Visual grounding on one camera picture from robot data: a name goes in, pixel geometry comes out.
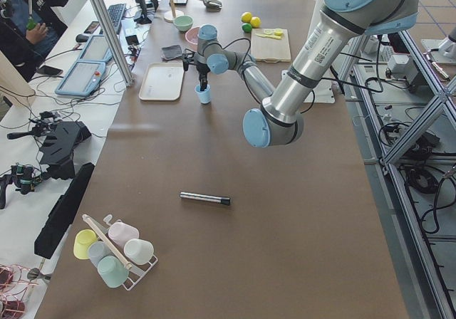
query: green cup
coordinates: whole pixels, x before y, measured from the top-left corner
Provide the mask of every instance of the green cup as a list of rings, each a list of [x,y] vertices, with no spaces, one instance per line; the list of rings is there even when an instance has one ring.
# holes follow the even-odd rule
[[[128,278],[128,270],[115,256],[106,256],[98,262],[98,274],[109,288],[121,286]]]

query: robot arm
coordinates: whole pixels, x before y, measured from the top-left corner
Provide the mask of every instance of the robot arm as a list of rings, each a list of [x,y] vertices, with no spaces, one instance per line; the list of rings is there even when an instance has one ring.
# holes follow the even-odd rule
[[[215,27],[205,25],[199,30],[195,60],[200,80],[209,71],[220,74],[235,70],[261,102],[260,108],[249,110],[243,121],[244,135],[255,147],[286,145],[301,136],[304,121],[299,107],[351,38],[408,29],[415,24],[418,10],[418,0],[324,0],[324,3],[321,22],[276,88],[252,58],[224,50],[217,41]]]

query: black cloth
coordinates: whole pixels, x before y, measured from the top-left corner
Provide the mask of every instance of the black cloth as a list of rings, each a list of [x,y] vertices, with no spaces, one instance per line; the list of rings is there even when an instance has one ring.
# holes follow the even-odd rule
[[[32,0],[34,11],[47,26],[53,27],[59,36],[67,27],[51,7],[65,6],[67,2],[68,0]],[[0,20],[0,50],[25,80],[32,78],[40,61],[33,59],[33,45],[10,19]]]

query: pink bowl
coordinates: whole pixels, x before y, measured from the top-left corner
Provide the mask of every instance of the pink bowl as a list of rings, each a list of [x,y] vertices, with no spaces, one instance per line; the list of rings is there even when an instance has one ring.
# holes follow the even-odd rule
[[[185,40],[187,40],[189,47],[193,51],[196,51],[198,49],[198,31],[200,31],[199,27],[193,27],[185,32]]]

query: yellow knife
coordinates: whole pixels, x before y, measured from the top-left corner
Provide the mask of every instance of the yellow knife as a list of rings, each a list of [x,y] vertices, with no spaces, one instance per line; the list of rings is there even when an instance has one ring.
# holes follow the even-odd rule
[[[281,36],[275,36],[274,34],[261,34],[261,33],[255,33],[255,34],[261,38],[271,38],[271,39],[277,39],[277,40],[282,39]]]

